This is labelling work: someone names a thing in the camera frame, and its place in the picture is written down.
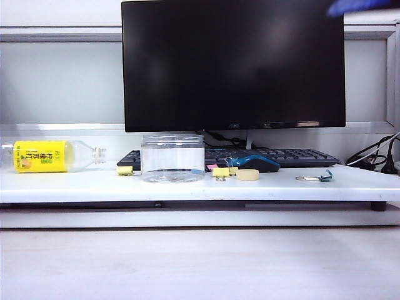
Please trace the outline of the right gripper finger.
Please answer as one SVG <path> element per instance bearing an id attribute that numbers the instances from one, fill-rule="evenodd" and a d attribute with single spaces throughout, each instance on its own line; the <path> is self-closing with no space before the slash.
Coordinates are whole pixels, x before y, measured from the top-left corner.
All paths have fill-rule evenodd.
<path id="1" fill-rule="evenodd" d="M 399 8 L 399 1 L 395 0 L 337 0 L 326 11 L 328 16 L 343 16 L 346 13 L 357 13 L 374 9 Z"/>

